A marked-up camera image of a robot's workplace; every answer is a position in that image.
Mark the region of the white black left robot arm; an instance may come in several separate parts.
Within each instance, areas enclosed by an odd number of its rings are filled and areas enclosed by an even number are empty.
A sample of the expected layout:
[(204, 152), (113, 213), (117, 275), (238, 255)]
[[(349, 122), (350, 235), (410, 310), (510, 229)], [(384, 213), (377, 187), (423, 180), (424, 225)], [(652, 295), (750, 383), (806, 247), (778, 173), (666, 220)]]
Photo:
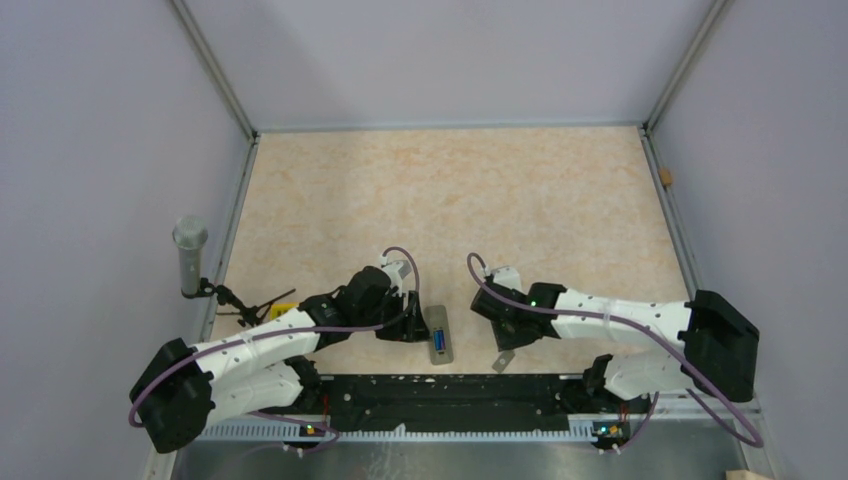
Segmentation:
[(404, 279), (393, 264), (367, 266), (259, 326), (217, 341), (164, 343), (129, 392), (129, 425), (170, 453), (233, 417), (271, 407), (314, 410), (320, 377), (308, 355), (419, 315), (419, 289)]

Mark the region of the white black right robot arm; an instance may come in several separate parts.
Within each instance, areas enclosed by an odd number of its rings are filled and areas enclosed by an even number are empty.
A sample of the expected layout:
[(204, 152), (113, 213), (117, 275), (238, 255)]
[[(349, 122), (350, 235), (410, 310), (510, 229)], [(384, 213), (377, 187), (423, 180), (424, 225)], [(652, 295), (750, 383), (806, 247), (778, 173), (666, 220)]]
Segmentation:
[(593, 338), (638, 346), (602, 354), (584, 373), (600, 412), (647, 393), (696, 388), (733, 403), (754, 396), (759, 329), (722, 295), (699, 290), (678, 302), (634, 302), (537, 282), (523, 293), (485, 281), (471, 310), (490, 321), (499, 350), (543, 338)]

